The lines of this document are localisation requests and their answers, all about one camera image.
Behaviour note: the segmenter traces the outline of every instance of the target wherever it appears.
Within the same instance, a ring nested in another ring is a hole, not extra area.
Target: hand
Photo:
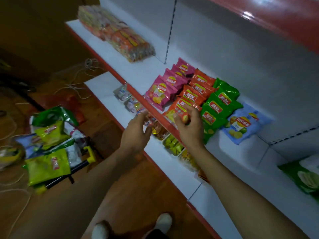
[[[178,131],[182,142],[185,144],[189,151],[195,152],[199,148],[205,148],[204,146],[204,129],[203,121],[200,117],[198,110],[195,107],[184,105],[191,116],[191,122],[186,126],[181,117],[177,115],[174,116],[175,124],[177,125]]]
[[[147,127],[143,132],[143,124],[148,111],[145,111],[130,120],[122,134],[120,150],[135,155],[141,152],[147,145],[152,134],[152,128]]]

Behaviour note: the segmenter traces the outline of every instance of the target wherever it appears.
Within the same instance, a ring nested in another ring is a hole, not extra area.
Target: person's left hand
[[[145,111],[130,120],[122,134],[120,145],[122,151],[134,155],[146,147],[152,134],[151,127],[147,127],[146,131],[143,132],[144,119],[147,114],[148,111]]]

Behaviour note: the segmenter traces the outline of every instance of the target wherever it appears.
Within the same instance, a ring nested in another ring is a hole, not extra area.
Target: blue chip bag
[[[224,126],[223,131],[234,144],[238,145],[241,141],[260,131],[263,125],[271,122],[272,120],[264,114],[244,103],[244,108],[236,110],[228,118],[228,123]]]
[[[41,148],[44,142],[37,134],[33,133],[17,136],[14,138],[14,140],[24,147],[26,152],[26,159],[43,155],[43,151]]]

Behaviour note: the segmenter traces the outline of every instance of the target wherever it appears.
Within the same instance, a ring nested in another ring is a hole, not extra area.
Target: forearm
[[[58,198],[44,199],[10,238],[81,238],[107,191],[132,165],[133,156],[117,150]]]
[[[243,238],[307,238],[300,228],[205,148],[193,154]]]

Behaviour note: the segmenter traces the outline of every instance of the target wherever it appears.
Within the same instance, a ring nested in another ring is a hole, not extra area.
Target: brown wall
[[[0,59],[11,73],[31,82],[91,57],[64,22],[79,5],[99,0],[0,0]]]

